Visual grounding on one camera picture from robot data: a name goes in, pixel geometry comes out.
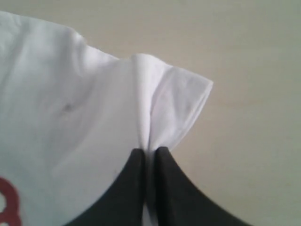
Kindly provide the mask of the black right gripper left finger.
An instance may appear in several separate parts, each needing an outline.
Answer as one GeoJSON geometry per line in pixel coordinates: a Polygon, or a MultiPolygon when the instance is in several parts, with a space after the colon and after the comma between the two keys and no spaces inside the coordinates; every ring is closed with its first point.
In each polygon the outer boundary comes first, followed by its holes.
{"type": "Polygon", "coordinates": [[[133,149],[114,183],[69,226],[141,226],[146,191],[145,153],[133,149]]]}

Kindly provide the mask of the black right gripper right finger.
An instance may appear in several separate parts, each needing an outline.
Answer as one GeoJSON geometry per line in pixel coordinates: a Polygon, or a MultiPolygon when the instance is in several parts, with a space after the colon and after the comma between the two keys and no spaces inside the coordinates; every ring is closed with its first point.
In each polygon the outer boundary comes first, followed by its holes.
{"type": "Polygon", "coordinates": [[[204,195],[184,174],[170,151],[160,147],[154,156],[156,212],[160,226],[245,226],[204,195]]]}

